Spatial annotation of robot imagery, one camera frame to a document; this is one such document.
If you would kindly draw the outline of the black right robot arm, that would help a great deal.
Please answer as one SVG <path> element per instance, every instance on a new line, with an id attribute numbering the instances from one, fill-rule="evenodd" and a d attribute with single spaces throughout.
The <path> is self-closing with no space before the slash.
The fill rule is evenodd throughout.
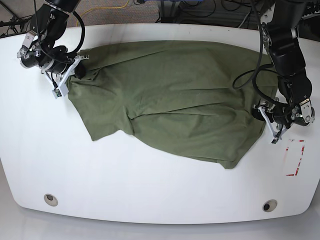
<path id="1" fill-rule="evenodd" d="M 45 72 L 61 74 L 75 62 L 85 39 L 84 22 L 76 12 L 79 3 L 79 0 L 47 0 L 39 9 L 34 9 L 29 31 L 17 53 L 24 68 L 39 67 Z M 55 46 L 67 28 L 70 14 L 81 26 L 79 44 L 72 51 L 63 45 Z"/>

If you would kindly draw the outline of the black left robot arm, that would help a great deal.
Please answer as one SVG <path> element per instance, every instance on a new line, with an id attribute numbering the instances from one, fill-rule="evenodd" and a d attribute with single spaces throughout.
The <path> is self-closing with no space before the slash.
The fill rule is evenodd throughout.
<path id="1" fill-rule="evenodd" d="M 240 86 L 232 84 L 239 90 L 251 83 L 256 93 L 274 106 L 267 114 L 271 122 L 289 129 L 296 124 L 303 127 L 313 123 L 315 110 L 311 104 L 312 83 L 307 77 L 306 62 L 299 45 L 297 25 L 304 14 L 305 0 L 266 0 L 257 10 L 255 2 L 250 1 L 259 31 L 260 47 L 270 57 L 271 63 L 262 65 L 262 56 L 258 57 L 255 69 L 248 71 L 250 77 Z M 278 77 L 278 90 L 286 102 L 278 102 L 263 93 L 257 84 L 261 71 L 274 68 Z"/>

